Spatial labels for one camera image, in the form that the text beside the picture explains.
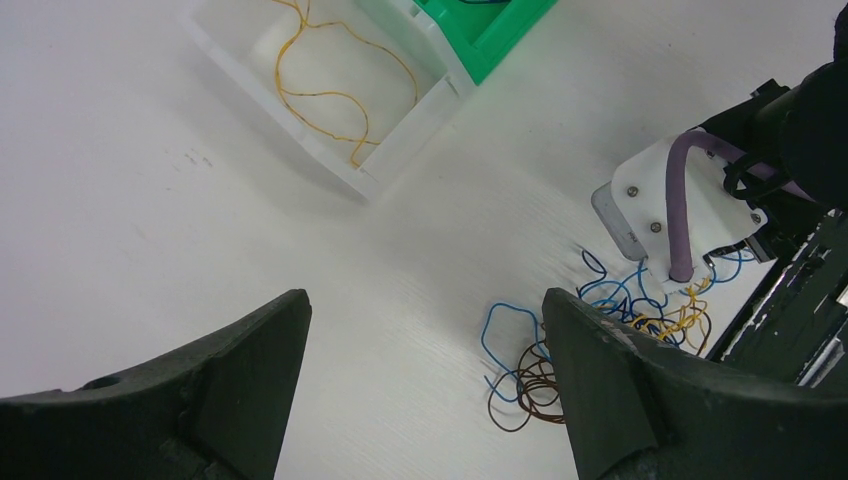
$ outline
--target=brown wire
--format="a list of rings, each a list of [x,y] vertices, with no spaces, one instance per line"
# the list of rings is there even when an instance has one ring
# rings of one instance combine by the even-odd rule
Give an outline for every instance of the brown wire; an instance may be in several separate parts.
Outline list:
[[[518,398],[518,405],[527,413],[524,421],[515,428],[507,428],[498,423],[492,411],[492,400],[494,400],[495,389],[507,377],[517,377],[515,383],[515,393]],[[544,391],[553,391],[554,396],[550,401],[539,401],[534,396],[535,394]],[[506,372],[501,375],[494,383],[494,389],[489,392],[488,410],[489,417],[492,419],[498,428],[505,432],[513,433],[524,428],[531,418],[537,418],[544,422],[554,424],[564,424],[565,416],[562,413],[549,413],[542,411],[543,408],[552,407],[559,400],[559,390],[557,390],[556,379],[554,378],[553,366],[545,358],[544,355],[536,352],[536,343],[527,347],[524,353],[521,354],[521,359],[518,361],[518,368],[512,372]]]

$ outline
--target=black machine part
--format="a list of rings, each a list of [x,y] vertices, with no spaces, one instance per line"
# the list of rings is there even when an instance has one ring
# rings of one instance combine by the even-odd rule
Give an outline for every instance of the black machine part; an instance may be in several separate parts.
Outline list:
[[[0,478],[274,478],[311,315],[290,291],[79,390],[0,399]]]
[[[848,209],[847,31],[848,7],[836,20],[832,63],[791,90],[770,80],[750,100],[701,125],[747,152],[728,166],[724,186],[769,217],[748,240],[761,261],[793,256],[823,215],[834,208]],[[745,173],[757,163],[776,173],[765,181]],[[739,189],[737,180],[744,189]],[[789,181],[815,201],[781,191]]]
[[[826,215],[804,247],[778,261],[716,342],[708,358],[777,381],[804,383],[848,322],[848,218]],[[827,375],[818,388],[848,392],[848,377]]]
[[[543,313],[581,480],[848,478],[848,396],[704,361],[561,289]]]

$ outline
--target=blue wire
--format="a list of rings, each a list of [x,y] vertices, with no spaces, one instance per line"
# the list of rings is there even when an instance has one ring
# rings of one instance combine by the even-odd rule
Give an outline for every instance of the blue wire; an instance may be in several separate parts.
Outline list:
[[[592,265],[592,262],[590,262],[590,261],[589,261],[589,259],[588,259],[588,258],[586,258],[586,256],[587,256],[587,255],[589,256],[589,258],[591,258],[591,259],[592,259],[592,261],[593,261],[593,262],[595,262],[595,264],[597,265],[597,267],[593,266],[593,265]],[[587,266],[587,267],[589,267],[589,270],[591,270],[591,271],[593,271],[593,272],[595,272],[595,273],[597,273],[598,275],[600,275],[600,276],[601,276],[601,278],[599,278],[599,279],[597,279],[597,280],[594,280],[594,281],[592,281],[592,282],[589,282],[589,283],[587,283],[587,284],[585,284],[585,285],[583,285],[582,287],[580,287],[580,288],[578,288],[578,289],[577,289],[577,296],[578,296],[578,297],[580,297],[580,298],[582,299],[582,298],[583,298],[583,295],[585,295],[584,290],[585,290],[587,287],[589,287],[589,286],[591,286],[591,285],[594,285],[594,284],[596,284],[596,283],[598,283],[598,282],[601,282],[601,281],[603,281],[604,279],[606,279],[606,278],[607,278],[607,273],[608,273],[608,272],[607,272],[606,267],[604,267],[604,264],[602,264],[602,263],[601,263],[601,261],[600,261],[600,260],[598,260],[598,257],[596,257],[596,256],[592,255],[592,252],[590,252],[590,251],[588,251],[588,250],[583,250],[583,252],[581,252],[580,256],[583,258],[583,263],[584,263],[584,264],[586,264],[586,266]]]
[[[639,262],[639,267],[636,268],[636,271],[631,273],[630,275],[624,277],[624,280],[621,281],[621,285],[623,286],[627,282],[629,282],[633,277],[642,277],[642,272],[647,270],[646,268],[642,268],[642,262]]]
[[[742,252],[750,253],[751,256],[750,257],[743,257]],[[755,257],[754,254],[750,250],[748,250],[747,248],[739,250],[736,253],[739,254],[738,258],[728,257],[727,255],[719,257],[719,258],[723,258],[723,259],[729,260],[731,262],[742,262],[742,263],[753,262],[754,260],[757,259],[757,257]]]
[[[617,306],[615,308],[612,308],[612,307],[599,308],[601,305],[607,305],[609,303],[615,304],[616,302],[615,302],[615,300],[612,300],[610,298],[602,298],[598,301],[592,302],[592,306],[597,308],[598,310],[610,310],[610,311],[614,312],[615,308],[618,308]]]
[[[648,305],[655,308],[657,310],[657,312],[659,312],[659,318],[665,318],[665,313],[663,312],[664,306],[660,305],[660,302],[658,302],[658,301],[656,301],[656,300],[654,300],[653,298],[650,298],[650,297],[642,297],[642,298],[637,298],[636,300],[633,300],[632,302],[630,302],[630,317],[632,319],[635,319],[636,317],[639,316],[639,315],[636,315],[636,308],[635,308],[635,305],[639,302],[647,302]]]
[[[705,293],[709,292],[710,290],[712,290],[712,289],[713,289],[713,286],[715,286],[715,284],[716,284],[716,283],[727,283],[727,282],[717,282],[717,281],[716,281],[716,272],[715,272],[715,268],[713,268],[713,269],[712,269],[712,275],[710,275],[710,284],[709,284],[709,285],[707,285],[707,288],[705,288],[705,289],[703,289],[703,290],[698,290],[697,292],[695,292],[695,295],[703,295],[703,294],[705,294]],[[678,291],[677,291],[677,293],[679,293],[679,294],[681,294],[681,295],[687,295],[687,296],[689,295],[689,292],[687,292],[685,289],[683,289],[683,290],[678,290]]]
[[[621,323],[627,323],[629,321],[629,320],[627,320],[627,317],[631,316],[630,308],[629,308],[630,305],[628,305],[628,300],[630,300],[630,299],[629,298],[623,299],[621,301],[621,303],[618,304],[618,307],[616,307],[616,309],[615,309],[616,312],[621,313],[621,318],[618,319],[618,321],[621,322]]]
[[[674,337],[672,337],[671,335],[668,335],[668,336],[663,338],[663,342],[668,343],[669,345],[674,345],[677,348],[680,348],[680,346],[683,345],[684,341],[685,340],[681,340],[679,342],[676,342],[674,340]]]
[[[627,287],[624,286],[625,282],[627,282],[627,280],[624,280],[622,282],[619,282],[618,280],[603,280],[603,281],[600,281],[600,282],[595,282],[589,288],[586,288],[585,290],[583,290],[583,295],[581,296],[581,299],[582,299],[583,296],[586,296],[587,293],[591,292],[592,290],[594,290],[598,287],[602,287],[604,285],[618,285],[618,288],[616,288],[615,291],[613,291],[611,294],[609,294],[607,296],[606,300],[612,300],[612,298],[614,296],[616,296],[616,294],[618,294],[618,292],[620,292],[621,290],[624,290],[624,293],[625,293],[625,295],[627,295],[627,298],[632,298],[632,295],[630,294],[630,290]]]
[[[651,296],[650,296],[650,295],[648,295],[648,292],[646,292],[646,291],[645,291],[645,284],[642,282],[642,273],[644,273],[644,272],[645,272],[645,271],[647,271],[648,269],[647,269],[647,268],[642,268],[642,266],[643,266],[644,264],[645,264],[645,261],[644,261],[644,260],[640,260],[640,261],[639,261],[639,270],[638,270],[638,273],[639,273],[639,274],[636,276],[637,280],[639,281],[639,291],[641,291],[641,292],[642,292],[642,298],[644,298],[644,299],[650,299],[650,300],[653,300],[654,302],[657,302],[656,300],[654,300],[653,298],[651,298]],[[663,295],[665,295],[665,303],[663,303],[663,304],[662,304],[662,307],[661,307],[661,308],[665,308],[665,307],[667,307],[667,306],[668,306],[668,295],[666,295],[666,294],[663,294]]]
[[[736,280],[736,277],[738,277],[739,274],[742,273],[742,264],[745,263],[746,260],[742,258],[742,252],[736,252],[736,253],[739,255],[739,258],[732,258],[730,260],[732,262],[736,262],[736,272],[734,272],[733,275],[730,276],[730,278],[727,278],[727,279],[724,279],[724,280],[719,280],[719,279],[715,278],[716,277],[715,269],[713,269],[713,282],[712,282],[713,284],[730,283],[730,282]]]
[[[530,310],[527,310],[526,308],[516,307],[514,305],[510,305],[508,303],[503,303],[503,302],[497,302],[494,305],[492,305],[492,308],[489,309],[489,315],[486,317],[486,323],[485,323],[485,325],[483,325],[483,333],[480,334],[480,344],[483,346],[483,350],[485,350],[486,353],[489,355],[489,358],[491,358],[495,363],[498,364],[498,366],[503,368],[506,372],[508,372],[510,375],[512,375],[513,378],[515,378],[515,381],[518,383],[519,389],[520,389],[521,388],[521,382],[518,378],[518,375],[515,374],[515,370],[504,365],[504,363],[501,362],[498,359],[498,357],[496,357],[495,354],[492,353],[492,351],[489,350],[489,347],[486,345],[486,331],[489,330],[489,324],[492,322],[492,314],[495,312],[495,310],[498,307],[507,308],[507,309],[512,310],[514,312],[525,313],[525,314],[529,315],[530,318],[533,319],[533,333],[536,336],[536,347],[542,353],[542,356],[545,357],[545,359],[548,360],[549,362],[551,361],[551,357],[550,357],[550,355],[548,355],[548,352],[546,352],[544,350],[544,348],[542,348],[542,341],[539,340],[539,320],[536,318],[535,313],[531,312]],[[491,388],[492,391],[494,391],[495,394],[498,397],[500,397],[501,400],[503,400],[504,402],[515,403],[516,401],[518,401],[518,395],[516,395],[515,398],[510,400],[510,399],[504,397],[503,395],[501,395],[501,392],[499,392],[495,388],[495,384],[492,383],[491,380],[489,380],[489,377],[483,375],[483,378],[486,380],[486,383],[489,384],[489,388]]]

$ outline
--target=yellow wire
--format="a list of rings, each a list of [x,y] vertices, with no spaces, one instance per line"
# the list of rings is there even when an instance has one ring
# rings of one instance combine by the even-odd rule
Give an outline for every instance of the yellow wire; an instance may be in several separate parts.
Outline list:
[[[700,287],[700,291],[703,291],[703,289],[708,286],[708,283],[709,279],[707,279],[705,282],[702,282],[701,285],[698,285]],[[660,340],[665,340],[665,337],[677,333],[681,330],[688,330],[689,328],[695,325],[695,322],[701,319],[701,315],[703,315],[703,313],[707,310],[709,303],[704,300],[698,300],[697,294],[695,293],[692,287],[687,288],[686,293],[689,295],[689,303],[669,314],[673,315],[675,313],[679,313],[679,320],[676,324],[672,325],[671,327],[668,327],[668,329],[660,333],[658,337]],[[689,309],[692,309],[695,313],[687,316],[686,311]]]
[[[698,315],[698,316],[697,316],[697,321],[698,321],[698,328],[701,330],[701,335],[703,335],[703,340],[701,341],[701,347],[700,347],[700,348],[696,347],[696,346],[695,346],[695,344],[694,344],[694,343],[692,343],[692,341],[691,341],[691,340],[689,340],[689,334],[688,334],[688,333],[689,333],[689,329],[690,329],[690,328],[692,328],[694,325],[690,325],[690,326],[689,326],[689,328],[686,328],[686,329],[685,329],[685,330],[686,330],[686,332],[687,332],[687,334],[684,336],[684,339],[686,340],[686,343],[687,343],[690,347],[692,347],[694,350],[696,350],[696,351],[701,351],[701,350],[703,350],[703,349],[704,349],[704,347],[705,347],[705,346],[706,346],[706,344],[707,344],[707,331],[706,331],[706,330],[704,330],[704,318],[703,318],[702,316]]]
[[[303,10],[301,10],[300,5],[298,5],[298,3],[297,3],[297,0],[293,0],[293,1],[272,0],[272,1],[279,3],[281,5],[285,5],[287,7],[293,8],[295,10],[295,12],[297,12],[298,17],[300,18],[300,25],[297,28],[297,32],[286,43],[284,43],[283,46],[280,48],[280,52],[277,54],[277,63],[276,63],[275,68],[274,68],[274,83],[277,86],[277,93],[280,95],[280,99],[283,101],[283,105],[285,105],[285,107],[296,118],[298,118],[301,122],[306,124],[308,127],[312,128],[313,130],[315,130],[319,133],[323,133],[324,135],[329,136],[333,140],[356,143],[356,147],[353,149],[353,152],[350,154],[350,163],[354,167],[359,168],[361,166],[361,164],[356,161],[356,154],[359,152],[359,150],[362,148],[362,146],[365,145],[365,144],[368,144],[368,145],[379,145],[380,144],[380,142],[368,139],[368,134],[369,134],[370,129],[371,129],[371,122],[370,122],[370,119],[368,118],[368,112],[365,110],[365,107],[362,105],[362,103],[359,100],[354,98],[352,95],[350,95],[348,93],[344,93],[344,92],[326,91],[326,92],[306,93],[306,92],[294,92],[294,91],[285,89],[283,87],[282,78],[280,76],[280,64],[283,60],[283,57],[288,52],[289,48],[291,48],[291,46],[294,45],[294,43],[300,38],[300,36],[303,34],[303,32],[307,28],[317,30],[319,28],[325,28],[325,27],[332,27],[332,26],[340,25],[340,26],[344,27],[344,29],[350,34],[350,36],[352,36],[356,40],[364,43],[365,45],[369,45],[369,46],[372,46],[374,48],[377,48],[379,50],[386,52],[392,58],[397,60],[398,63],[400,63],[400,65],[403,67],[403,69],[409,75],[409,78],[412,79],[412,84],[415,87],[415,99],[414,99],[413,104],[412,104],[413,106],[415,106],[418,103],[418,81],[415,79],[415,75],[412,73],[412,70],[406,65],[406,63],[404,63],[404,61],[401,60],[400,57],[395,55],[391,50],[389,50],[386,47],[383,47],[382,45],[377,45],[376,43],[370,42],[370,41],[362,38],[356,32],[351,30],[351,28],[344,22],[333,21],[333,22],[324,22],[324,23],[319,23],[319,24],[309,23],[309,13],[312,10],[312,0],[307,0],[306,14],[304,14]],[[307,119],[296,108],[294,108],[294,106],[292,106],[289,103],[288,99],[286,98],[286,95],[291,95],[293,97],[339,96],[339,97],[347,98],[350,101],[352,101],[354,104],[356,104],[356,106],[359,108],[359,111],[362,112],[362,116],[365,118],[365,132],[359,138],[350,138],[350,137],[346,137],[346,136],[343,136],[343,135],[337,135],[337,134],[332,133],[332,132],[330,132],[330,131],[328,131],[324,128],[321,128],[318,125],[316,125],[315,123],[311,122],[309,119]]]
[[[652,318],[652,319],[648,320],[647,322],[645,322],[645,324],[644,324],[644,325],[640,325],[640,326],[639,326],[639,330],[640,330],[640,331],[641,331],[642,329],[647,330],[647,329],[648,329],[648,325],[651,325],[651,324],[653,324],[655,327],[659,328],[659,329],[660,329],[660,331],[662,331],[662,330],[665,330],[665,329],[666,329],[665,325],[663,324],[663,322],[662,322],[661,320],[656,319],[656,318]]]

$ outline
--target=white table surface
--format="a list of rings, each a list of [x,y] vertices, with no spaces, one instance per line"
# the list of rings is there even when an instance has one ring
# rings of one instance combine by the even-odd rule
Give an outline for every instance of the white table surface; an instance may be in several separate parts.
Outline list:
[[[174,2],[2,2],[0,395],[77,388],[302,287],[279,478],[576,478],[564,427],[491,425],[487,306],[591,279],[577,245],[631,270],[591,192],[828,61],[843,1],[560,1],[371,205],[286,158]],[[492,345],[514,360],[510,318]]]

